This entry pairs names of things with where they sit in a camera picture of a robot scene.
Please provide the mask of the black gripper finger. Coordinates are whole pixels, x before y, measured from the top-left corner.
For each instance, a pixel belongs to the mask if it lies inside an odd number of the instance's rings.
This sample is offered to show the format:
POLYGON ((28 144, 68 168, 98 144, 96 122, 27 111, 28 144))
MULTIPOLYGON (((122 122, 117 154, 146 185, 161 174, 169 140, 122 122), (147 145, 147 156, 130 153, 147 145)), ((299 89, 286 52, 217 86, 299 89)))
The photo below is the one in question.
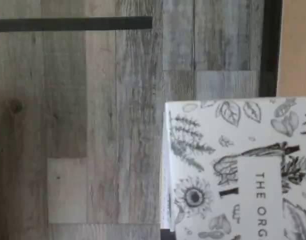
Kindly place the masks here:
POLYGON ((161 240, 176 240, 176 235, 174 231, 170 229, 160 229, 160 239, 161 240))

